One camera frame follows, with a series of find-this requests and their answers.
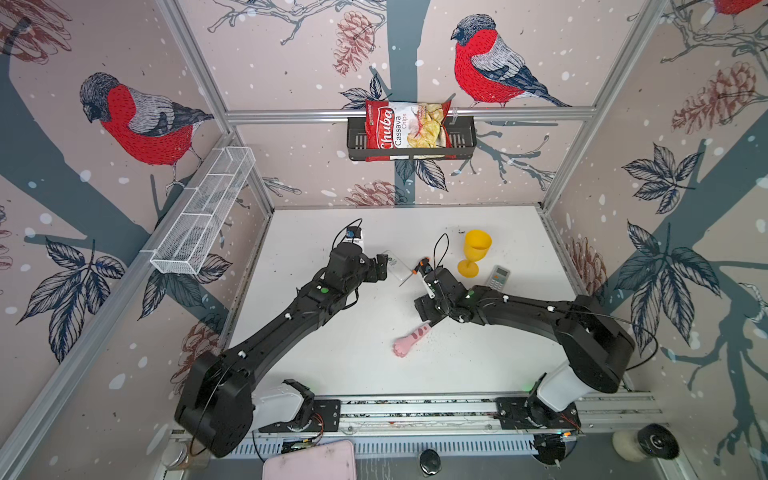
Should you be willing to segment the orange black screwdriver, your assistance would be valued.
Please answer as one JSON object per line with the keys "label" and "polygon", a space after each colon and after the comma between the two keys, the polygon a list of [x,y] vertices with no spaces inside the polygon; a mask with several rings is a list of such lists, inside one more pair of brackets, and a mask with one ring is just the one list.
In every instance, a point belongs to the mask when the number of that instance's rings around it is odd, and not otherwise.
{"label": "orange black screwdriver", "polygon": [[424,278],[426,275],[428,275],[430,272],[433,271],[431,260],[429,257],[423,257],[419,263],[411,270],[410,274],[408,274],[399,284],[400,287],[402,287],[406,282],[410,280],[411,277],[414,277],[416,275],[420,275],[422,278]]}

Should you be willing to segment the white remote control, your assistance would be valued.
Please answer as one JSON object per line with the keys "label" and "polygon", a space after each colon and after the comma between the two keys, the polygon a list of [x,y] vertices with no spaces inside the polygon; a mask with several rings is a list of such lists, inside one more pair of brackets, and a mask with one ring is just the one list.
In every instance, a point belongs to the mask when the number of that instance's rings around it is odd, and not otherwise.
{"label": "white remote control", "polygon": [[399,286],[402,286],[413,276],[413,268],[409,267],[391,250],[386,250],[388,276],[394,278]]}

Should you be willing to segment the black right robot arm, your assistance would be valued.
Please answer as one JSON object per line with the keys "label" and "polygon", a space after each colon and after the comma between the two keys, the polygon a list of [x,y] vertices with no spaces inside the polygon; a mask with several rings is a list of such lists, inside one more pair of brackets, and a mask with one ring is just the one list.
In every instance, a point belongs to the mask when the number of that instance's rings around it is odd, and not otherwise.
{"label": "black right robot arm", "polygon": [[522,330],[562,347],[566,361],[542,374],[526,398],[515,398],[515,406],[498,405],[501,419],[524,429],[578,429],[576,400],[592,392],[618,391],[636,343],[595,299],[579,295],[572,301],[543,301],[483,285],[466,288],[449,270],[433,268],[427,261],[413,272],[426,288],[426,294],[414,301],[425,325],[409,340],[420,339],[449,318],[461,324]]}

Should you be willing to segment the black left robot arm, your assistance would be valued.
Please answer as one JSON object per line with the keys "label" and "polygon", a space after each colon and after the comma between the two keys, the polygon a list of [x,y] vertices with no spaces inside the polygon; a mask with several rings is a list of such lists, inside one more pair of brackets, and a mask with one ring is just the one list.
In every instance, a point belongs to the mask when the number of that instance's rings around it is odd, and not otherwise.
{"label": "black left robot arm", "polygon": [[328,264],[297,290],[272,321],[234,347],[201,354],[185,381],[174,419],[217,458],[230,454],[249,433],[252,393],[269,370],[296,344],[338,312],[364,283],[387,279],[389,258],[372,258],[349,242],[334,247]]}

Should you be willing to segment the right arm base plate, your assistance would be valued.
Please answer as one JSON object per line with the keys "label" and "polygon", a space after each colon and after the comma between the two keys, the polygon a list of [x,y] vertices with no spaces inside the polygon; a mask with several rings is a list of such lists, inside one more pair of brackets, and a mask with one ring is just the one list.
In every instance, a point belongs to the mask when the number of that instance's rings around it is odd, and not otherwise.
{"label": "right arm base plate", "polygon": [[580,431],[581,422],[574,403],[564,411],[547,407],[534,396],[498,397],[494,400],[495,418],[503,430]]}

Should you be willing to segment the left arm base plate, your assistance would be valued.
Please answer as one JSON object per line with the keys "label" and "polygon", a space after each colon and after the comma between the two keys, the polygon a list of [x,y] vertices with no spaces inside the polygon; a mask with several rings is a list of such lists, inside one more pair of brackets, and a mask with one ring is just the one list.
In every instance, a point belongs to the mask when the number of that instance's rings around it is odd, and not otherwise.
{"label": "left arm base plate", "polygon": [[339,430],[341,401],[338,399],[314,400],[310,406],[301,407],[297,417],[289,422],[275,422],[257,429],[259,433],[317,434]]}

